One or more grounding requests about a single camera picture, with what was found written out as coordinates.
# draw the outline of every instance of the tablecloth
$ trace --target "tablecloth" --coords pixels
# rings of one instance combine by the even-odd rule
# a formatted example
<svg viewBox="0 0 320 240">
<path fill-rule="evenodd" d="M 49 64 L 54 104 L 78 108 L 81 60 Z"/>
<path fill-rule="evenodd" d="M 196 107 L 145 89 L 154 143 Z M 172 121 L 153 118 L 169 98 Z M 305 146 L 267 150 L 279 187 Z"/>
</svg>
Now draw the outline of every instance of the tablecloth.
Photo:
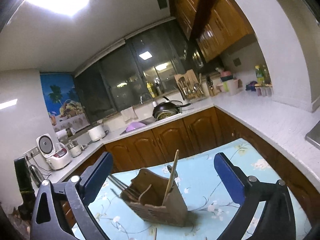
<svg viewBox="0 0 320 240">
<path fill-rule="evenodd" d="M 178 161 L 178 177 L 175 179 L 183 199 L 188 207 L 188 219 L 183 228 L 151 224 L 138 217 L 121 199 L 111 192 L 116 188 L 108 179 L 103 184 L 89 209 L 111 240 L 152 240 L 157 228 L 157 240 L 162 239 L 217 239 L 239 208 L 225 189 L 213 166 L 213 158 L 223 152 L 247 175 L 256 176 L 261 182 L 275 183 L 279 175 L 265 159 L 244 139 L 237 139 L 218 148 L 184 158 Z M 167 164 L 149 169 L 161 176 L 169 177 Z M 137 176 L 139 170 L 114 174 L 126 184 Z M 302 239 L 311 225 L 300 204 L 290 192 L 295 214 L 297 239 Z M 254 232 L 259 221 L 264 202 L 261 202 L 245 233 L 247 239 Z M 75 236 L 84 239 L 78 226 L 72 228 Z"/>
</svg>

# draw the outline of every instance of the blue sky in poster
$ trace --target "blue sky in poster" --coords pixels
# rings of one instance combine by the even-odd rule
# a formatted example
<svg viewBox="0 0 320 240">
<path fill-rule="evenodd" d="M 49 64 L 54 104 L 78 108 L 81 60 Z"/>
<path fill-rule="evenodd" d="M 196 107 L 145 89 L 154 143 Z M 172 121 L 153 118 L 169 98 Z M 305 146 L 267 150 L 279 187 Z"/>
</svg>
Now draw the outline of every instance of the blue sky in poster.
<svg viewBox="0 0 320 240">
<path fill-rule="evenodd" d="M 55 85 L 60 87 L 62 99 L 60 100 L 63 104 L 66 100 L 70 99 L 68 93 L 72 90 L 76 94 L 76 101 L 79 102 L 79 97 L 75 90 L 75 85 L 73 83 L 72 76 L 70 74 L 63 73 L 53 73 L 53 74 L 41 74 L 40 75 L 42 93 L 44 96 L 44 101 L 47 106 L 48 112 L 55 115 L 60 114 L 60 103 L 53 103 L 50 99 L 49 94 L 52 93 L 50 86 Z"/>
</svg>

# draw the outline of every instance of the faucet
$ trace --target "faucet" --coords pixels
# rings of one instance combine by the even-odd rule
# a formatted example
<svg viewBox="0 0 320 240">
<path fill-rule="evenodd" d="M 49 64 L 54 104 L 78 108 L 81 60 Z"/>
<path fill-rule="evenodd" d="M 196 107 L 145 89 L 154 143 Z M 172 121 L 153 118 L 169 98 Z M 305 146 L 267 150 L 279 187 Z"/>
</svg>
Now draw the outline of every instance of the faucet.
<svg viewBox="0 0 320 240">
<path fill-rule="evenodd" d="M 153 98 L 153 96 L 152 96 L 150 93 L 146 93 L 146 92 L 143 93 L 143 94 L 140 96 L 140 103 L 141 103 L 141 104 L 143 104 L 142 97 L 143 97 L 144 95 L 147 95 L 147 96 L 150 96 L 150 97 L 151 97 L 153 107 L 156 107 L 156 106 L 157 106 L 157 102 L 155 101 L 155 99 Z"/>
</svg>

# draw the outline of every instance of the wall mural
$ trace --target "wall mural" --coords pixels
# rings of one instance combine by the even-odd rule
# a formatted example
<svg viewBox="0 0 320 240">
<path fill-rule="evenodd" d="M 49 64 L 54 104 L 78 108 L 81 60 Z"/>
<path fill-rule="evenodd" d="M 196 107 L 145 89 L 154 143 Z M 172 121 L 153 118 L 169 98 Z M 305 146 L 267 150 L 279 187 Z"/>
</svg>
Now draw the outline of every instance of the wall mural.
<svg viewBox="0 0 320 240">
<path fill-rule="evenodd" d="M 89 125 L 70 74 L 41 74 L 40 80 L 55 132 L 66 128 L 73 128 L 77 132 Z"/>
</svg>

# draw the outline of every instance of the white electric appliance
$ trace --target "white electric appliance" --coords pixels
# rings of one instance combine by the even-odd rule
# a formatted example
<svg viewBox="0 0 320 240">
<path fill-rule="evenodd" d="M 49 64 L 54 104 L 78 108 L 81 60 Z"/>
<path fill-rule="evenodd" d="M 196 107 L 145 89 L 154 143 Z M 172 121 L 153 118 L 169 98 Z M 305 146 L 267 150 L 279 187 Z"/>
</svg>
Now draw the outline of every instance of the white electric appliance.
<svg viewBox="0 0 320 240">
<path fill-rule="evenodd" d="M 93 142 L 96 142 L 106 136 L 106 132 L 104 131 L 102 124 L 93 127 L 88 131 L 88 133 Z"/>
<path fill-rule="evenodd" d="M 61 147 L 61 149 L 56 151 L 56 148 L 54 147 L 54 144 L 48 133 L 38 137 L 36 141 L 41 154 L 46 158 L 47 163 L 54 170 L 62 169 L 71 162 L 71 155 L 68 149 L 63 143 L 59 142 L 58 145 Z"/>
</svg>

